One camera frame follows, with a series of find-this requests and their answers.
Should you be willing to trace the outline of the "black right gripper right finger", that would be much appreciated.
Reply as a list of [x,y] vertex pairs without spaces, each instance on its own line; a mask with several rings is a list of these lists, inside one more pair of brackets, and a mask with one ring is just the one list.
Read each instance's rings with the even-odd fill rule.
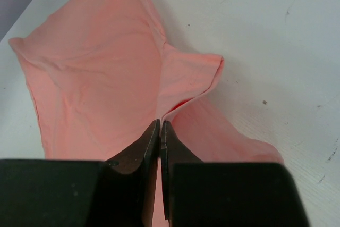
[[171,122],[164,121],[161,129],[160,159],[163,208],[165,220],[172,226],[173,178],[177,164],[202,163],[203,161],[182,143]]

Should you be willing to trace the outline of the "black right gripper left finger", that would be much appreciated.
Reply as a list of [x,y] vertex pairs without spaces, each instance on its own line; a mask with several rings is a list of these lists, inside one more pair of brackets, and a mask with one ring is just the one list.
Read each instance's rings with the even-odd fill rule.
[[152,226],[159,157],[160,121],[154,120],[135,142],[106,161],[107,223]]

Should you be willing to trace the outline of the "salmon pink t shirt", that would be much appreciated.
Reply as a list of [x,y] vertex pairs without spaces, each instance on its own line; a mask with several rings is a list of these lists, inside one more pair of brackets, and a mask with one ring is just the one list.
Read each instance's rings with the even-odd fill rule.
[[240,134],[206,95],[216,54],[171,46],[151,0],[69,0],[11,38],[34,103],[44,160],[1,161],[1,226],[111,226],[106,161],[160,121],[152,226],[162,195],[164,121],[202,163],[174,167],[172,226],[278,226],[285,174],[272,145]]

